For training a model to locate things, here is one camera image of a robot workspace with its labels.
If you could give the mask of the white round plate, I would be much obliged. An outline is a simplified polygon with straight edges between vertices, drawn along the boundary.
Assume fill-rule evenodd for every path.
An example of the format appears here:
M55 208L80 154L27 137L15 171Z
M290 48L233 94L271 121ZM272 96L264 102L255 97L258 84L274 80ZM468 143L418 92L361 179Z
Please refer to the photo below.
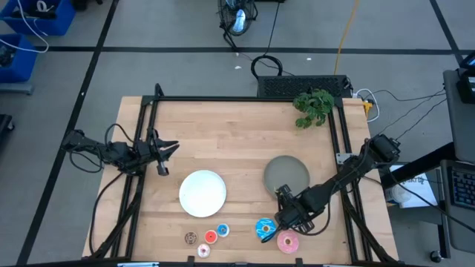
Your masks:
M199 170L183 180L179 201L187 214L204 218L216 214L223 207L226 194L226 184L218 174Z

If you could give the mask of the blue plastic bin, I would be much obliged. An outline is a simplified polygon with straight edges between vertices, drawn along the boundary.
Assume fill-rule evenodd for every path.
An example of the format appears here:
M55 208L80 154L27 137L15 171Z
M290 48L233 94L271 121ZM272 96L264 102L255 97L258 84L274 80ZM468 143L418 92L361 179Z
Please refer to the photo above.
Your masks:
M26 82L33 71L37 53L22 34L0 35L0 83Z
M76 15L71 0L7 0L0 20L16 33L63 36Z

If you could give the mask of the black desk beam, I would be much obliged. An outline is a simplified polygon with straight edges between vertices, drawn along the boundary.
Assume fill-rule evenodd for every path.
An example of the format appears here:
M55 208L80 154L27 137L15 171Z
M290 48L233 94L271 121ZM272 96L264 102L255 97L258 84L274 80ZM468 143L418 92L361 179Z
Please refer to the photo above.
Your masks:
M394 171L388 171L381 178L381 185L383 189L388 189L400 182L405 182L419 174L430 171L440 166L440 162L444 159L455 160L455 147L452 142L437 148L412 162L397 168Z

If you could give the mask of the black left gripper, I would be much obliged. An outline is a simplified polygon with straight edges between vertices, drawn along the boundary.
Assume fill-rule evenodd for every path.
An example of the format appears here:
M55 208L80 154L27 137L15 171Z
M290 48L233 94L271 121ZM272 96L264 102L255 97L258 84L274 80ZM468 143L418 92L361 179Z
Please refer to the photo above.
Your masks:
M180 147L178 141L164 141L159 138L158 131L149 128L145 141L137 143L137 162L135 163L136 172L142 173L147 164L157 161L157 172L160 176L168 176L169 171L165 166L165 161L169 160L171 155Z

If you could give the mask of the white paper sheet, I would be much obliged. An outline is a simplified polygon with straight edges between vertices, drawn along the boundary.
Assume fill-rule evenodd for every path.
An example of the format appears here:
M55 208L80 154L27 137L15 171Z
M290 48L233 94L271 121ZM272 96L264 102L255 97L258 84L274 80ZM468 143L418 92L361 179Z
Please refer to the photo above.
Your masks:
M399 185L385 189L384 196L387 203L397 205L400 208L427 207L428 204L412 194L412 191L430 204L436 205L437 200L431 184L432 182L428 180L426 174L419 174L414 178L401 182Z

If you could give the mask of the black keyboard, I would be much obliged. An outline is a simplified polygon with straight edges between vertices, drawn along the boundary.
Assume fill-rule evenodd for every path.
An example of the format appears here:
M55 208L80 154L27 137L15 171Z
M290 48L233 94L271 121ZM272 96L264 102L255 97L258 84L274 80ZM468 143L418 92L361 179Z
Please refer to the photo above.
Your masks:
M475 174L449 167L448 193L452 205L475 210Z

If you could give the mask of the large pink frosted donut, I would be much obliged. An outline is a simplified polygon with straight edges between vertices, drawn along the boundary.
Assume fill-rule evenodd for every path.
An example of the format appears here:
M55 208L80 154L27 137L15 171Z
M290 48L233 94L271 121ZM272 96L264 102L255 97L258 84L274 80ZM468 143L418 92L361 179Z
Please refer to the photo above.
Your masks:
M278 234L277 245L280 251L285 254L293 254L298 250L298 235L291 230L285 230Z

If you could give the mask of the black perforated computer case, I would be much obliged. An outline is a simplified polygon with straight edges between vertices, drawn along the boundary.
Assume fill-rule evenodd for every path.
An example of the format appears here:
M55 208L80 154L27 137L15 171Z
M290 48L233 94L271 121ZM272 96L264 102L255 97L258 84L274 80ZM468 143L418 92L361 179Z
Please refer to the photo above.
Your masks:
M295 97L312 89L325 90L334 97L351 97L353 86L345 75L336 76L260 76L258 96Z

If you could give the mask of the large blue frosted donut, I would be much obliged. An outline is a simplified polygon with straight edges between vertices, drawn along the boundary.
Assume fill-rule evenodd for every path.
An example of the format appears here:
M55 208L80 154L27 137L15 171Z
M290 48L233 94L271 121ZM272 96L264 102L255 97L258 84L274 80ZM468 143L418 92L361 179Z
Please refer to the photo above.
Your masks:
M270 218L260 218L255 224L255 233L259 239L265 239L273 235L277 226L274 220Z

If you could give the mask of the tan bowl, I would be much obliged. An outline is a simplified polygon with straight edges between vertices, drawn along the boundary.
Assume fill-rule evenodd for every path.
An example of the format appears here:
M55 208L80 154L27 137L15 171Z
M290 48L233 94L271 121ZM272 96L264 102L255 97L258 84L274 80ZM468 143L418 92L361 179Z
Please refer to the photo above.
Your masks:
M283 155L270 160L263 173L267 191L276 199L276 191L288 185L292 194L298 194L309 186L309 171L299 159Z

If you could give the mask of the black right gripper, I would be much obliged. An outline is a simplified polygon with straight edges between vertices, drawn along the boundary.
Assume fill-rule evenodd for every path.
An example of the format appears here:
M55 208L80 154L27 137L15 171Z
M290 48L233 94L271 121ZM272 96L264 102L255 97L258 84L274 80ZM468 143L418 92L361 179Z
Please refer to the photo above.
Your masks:
M278 212L274 218L278 226L261 239L267 243L280 231L290 230L299 234L309 234L315 225L312 220L315 212L301 203L299 196L294 197L288 185L283 185L275 192L278 200Z

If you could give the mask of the green potted plant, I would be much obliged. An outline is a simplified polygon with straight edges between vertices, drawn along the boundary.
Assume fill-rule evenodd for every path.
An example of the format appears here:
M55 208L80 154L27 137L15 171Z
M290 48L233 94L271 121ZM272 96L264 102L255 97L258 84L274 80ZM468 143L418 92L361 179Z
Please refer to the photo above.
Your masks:
M322 126L326 122L327 115L333 110L334 98L326 90L311 89L296 96L292 105L303 114L295 120L295 125L307 129L312 125Z

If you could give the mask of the grey desk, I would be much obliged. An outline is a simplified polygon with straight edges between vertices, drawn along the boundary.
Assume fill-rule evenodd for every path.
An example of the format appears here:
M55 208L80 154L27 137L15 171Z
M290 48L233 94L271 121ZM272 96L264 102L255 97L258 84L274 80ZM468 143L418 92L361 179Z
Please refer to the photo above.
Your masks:
M456 86L459 81L456 70L445 70L443 79L456 157L475 164L475 104L461 100Z

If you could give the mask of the black floor fan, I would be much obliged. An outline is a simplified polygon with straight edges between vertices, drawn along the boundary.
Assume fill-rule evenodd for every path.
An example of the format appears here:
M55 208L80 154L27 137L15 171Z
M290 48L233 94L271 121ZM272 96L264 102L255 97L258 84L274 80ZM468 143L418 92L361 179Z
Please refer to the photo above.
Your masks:
M255 0L217 0L220 27L232 36L243 35L258 16Z

